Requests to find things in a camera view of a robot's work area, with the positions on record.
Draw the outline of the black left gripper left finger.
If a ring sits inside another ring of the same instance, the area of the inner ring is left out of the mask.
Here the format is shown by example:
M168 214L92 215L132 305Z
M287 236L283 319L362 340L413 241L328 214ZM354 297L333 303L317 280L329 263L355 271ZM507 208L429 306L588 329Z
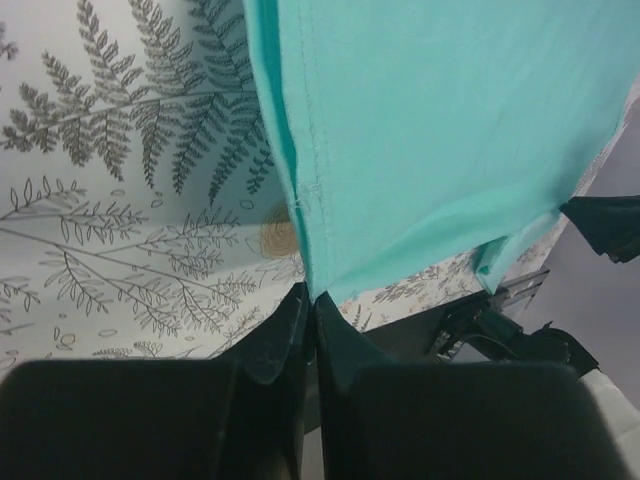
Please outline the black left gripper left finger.
M302 283L212 359L41 360L1 384L5 479L296 479L310 300Z

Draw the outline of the teal t shirt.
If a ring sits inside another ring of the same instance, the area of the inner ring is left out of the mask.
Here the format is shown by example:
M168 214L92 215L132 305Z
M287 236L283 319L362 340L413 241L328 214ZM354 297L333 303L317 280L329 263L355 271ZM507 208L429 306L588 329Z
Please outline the teal t shirt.
M635 1L248 1L312 298L478 251L494 290L557 222L639 74Z

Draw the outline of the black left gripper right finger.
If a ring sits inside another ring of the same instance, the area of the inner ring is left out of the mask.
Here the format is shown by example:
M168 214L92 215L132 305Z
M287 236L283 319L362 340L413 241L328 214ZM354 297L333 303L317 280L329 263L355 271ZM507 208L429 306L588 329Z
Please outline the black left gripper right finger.
M329 479L626 479L582 376L554 362L404 363L315 304Z

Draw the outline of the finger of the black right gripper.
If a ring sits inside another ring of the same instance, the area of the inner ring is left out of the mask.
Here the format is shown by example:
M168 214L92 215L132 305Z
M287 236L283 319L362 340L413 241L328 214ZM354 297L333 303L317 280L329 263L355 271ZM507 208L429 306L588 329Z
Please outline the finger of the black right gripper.
M574 196L560 207L597 255L613 263L639 256L639 196Z

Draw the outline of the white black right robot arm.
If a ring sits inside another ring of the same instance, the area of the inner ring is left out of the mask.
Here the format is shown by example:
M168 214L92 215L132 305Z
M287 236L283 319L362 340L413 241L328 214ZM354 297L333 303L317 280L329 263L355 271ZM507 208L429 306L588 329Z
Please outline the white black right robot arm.
M639 197L573 197L560 207L598 255L614 263L639 256ZM599 362L571 334L549 323L531 334L498 309L503 295L474 294L446 310L427 357L445 362L469 344L491 361L554 362L583 376Z

